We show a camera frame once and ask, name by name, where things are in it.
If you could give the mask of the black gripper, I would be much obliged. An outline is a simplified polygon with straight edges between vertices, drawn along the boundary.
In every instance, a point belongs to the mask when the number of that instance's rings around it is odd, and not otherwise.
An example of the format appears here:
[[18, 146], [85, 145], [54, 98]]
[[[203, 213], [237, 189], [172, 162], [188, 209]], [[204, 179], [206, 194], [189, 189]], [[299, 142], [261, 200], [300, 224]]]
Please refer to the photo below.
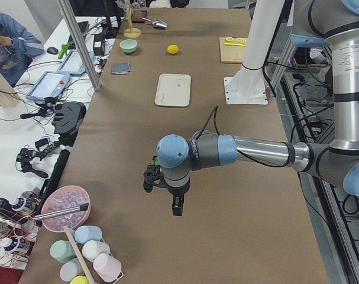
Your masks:
[[172, 213], [174, 216], [182, 216], [183, 204], [185, 202], [185, 193], [187, 189], [168, 189], [173, 196]]

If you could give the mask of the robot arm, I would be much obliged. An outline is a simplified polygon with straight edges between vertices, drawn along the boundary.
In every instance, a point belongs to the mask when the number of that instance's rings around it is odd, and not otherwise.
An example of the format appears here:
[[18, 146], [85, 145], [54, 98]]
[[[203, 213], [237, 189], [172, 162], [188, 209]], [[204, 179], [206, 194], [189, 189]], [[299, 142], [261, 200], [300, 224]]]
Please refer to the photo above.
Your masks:
[[173, 196], [174, 215], [183, 212], [190, 171], [237, 160], [292, 167], [359, 197], [359, 1], [296, 1], [293, 20], [294, 45], [331, 46], [334, 140], [326, 145], [204, 133], [190, 140], [165, 136], [157, 145], [157, 173], [160, 187]]

